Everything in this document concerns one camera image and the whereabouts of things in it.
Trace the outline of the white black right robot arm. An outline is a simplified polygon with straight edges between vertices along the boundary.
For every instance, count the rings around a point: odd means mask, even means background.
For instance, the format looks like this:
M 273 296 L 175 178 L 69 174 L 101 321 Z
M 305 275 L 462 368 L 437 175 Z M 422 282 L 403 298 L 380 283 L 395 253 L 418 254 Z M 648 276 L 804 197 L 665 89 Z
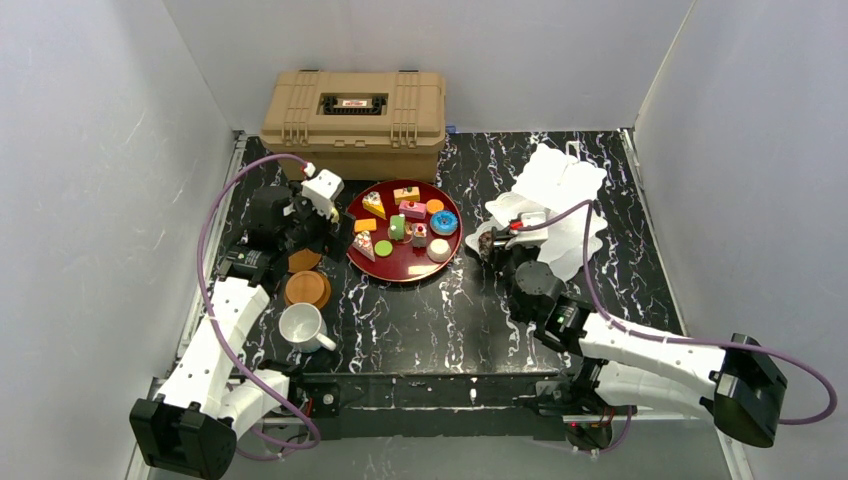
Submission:
M 710 420 L 741 443 L 774 445 L 788 381 L 757 340 L 735 333 L 727 342 L 702 345 L 605 318 L 565 294 L 536 248 L 518 245 L 507 229 L 490 232 L 494 237 L 481 242 L 481 251 L 506 276 L 513 319 L 534 326 L 549 349 L 587 362 L 565 396 L 591 406 L 673 411 Z

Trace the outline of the chocolate donut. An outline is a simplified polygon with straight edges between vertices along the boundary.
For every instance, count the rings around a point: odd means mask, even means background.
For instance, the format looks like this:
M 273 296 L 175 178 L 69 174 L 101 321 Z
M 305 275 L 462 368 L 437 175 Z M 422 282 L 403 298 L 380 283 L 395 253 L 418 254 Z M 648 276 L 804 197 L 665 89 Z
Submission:
M 488 263 L 492 260 L 493 252 L 495 250 L 496 234 L 497 229 L 495 227 L 490 227 L 483 231 L 478 237 L 478 256 L 484 263 Z

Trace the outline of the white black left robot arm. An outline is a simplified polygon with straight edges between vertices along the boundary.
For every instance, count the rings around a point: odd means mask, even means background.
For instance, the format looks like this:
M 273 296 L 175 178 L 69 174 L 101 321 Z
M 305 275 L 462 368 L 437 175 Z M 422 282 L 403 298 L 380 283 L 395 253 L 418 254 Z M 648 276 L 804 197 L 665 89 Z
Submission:
M 280 442 L 279 455 L 313 448 L 317 425 L 290 398 L 297 367 L 272 361 L 251 369 L 239 359 L 253 325 L 303 250 L 340 260 L 353 240 L 353 218 L 339 210 L 339 179 L 318 176 L 256 190 L 241 233 L 220 264 L 212 287 L 198 275 L 205 311 L 190 344 L 152 399 L 129 415 L 143 461 L 199 479 L 220 479 L 238 440 L 280 408 L 308 431 L 302 443 Z

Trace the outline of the white three-tier cake stand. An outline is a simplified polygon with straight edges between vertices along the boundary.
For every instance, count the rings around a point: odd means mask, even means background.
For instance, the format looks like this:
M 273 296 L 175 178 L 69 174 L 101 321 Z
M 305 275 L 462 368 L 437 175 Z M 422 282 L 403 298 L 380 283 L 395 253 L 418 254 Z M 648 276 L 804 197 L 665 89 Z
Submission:
M 484 204 L 489 218 L 465 237 L 465 244 L 478 256 L 479 235 L 495 227 L 501 231 L 521 213 L 544 211 L 547 220 L 584 200 L 598 198 L 607 172 L 579 157 L 540 144 L 516 177 L 512 188 Z M 547 226 L 548 240 L 541 246 L 537 260 L 549 265 L 553 274 L 569 282 L 582 268 L 583 246 L 590 255 L 602 247 L 599 234 L 608 222 L 598 213 L 592 215 L 589 236 L 584 236 L 587 208 L 577 209 L 568 217 Z

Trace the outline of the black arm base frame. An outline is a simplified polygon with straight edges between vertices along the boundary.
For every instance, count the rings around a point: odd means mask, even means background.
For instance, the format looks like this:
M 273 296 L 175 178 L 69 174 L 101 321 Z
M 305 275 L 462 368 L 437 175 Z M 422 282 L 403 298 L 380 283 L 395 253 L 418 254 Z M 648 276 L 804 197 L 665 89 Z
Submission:
M 287 395 L 329 440 L 527 437 L 580 450 L 619 441 L 635 408 L 609 406 L 571 374 L 300 374 Z

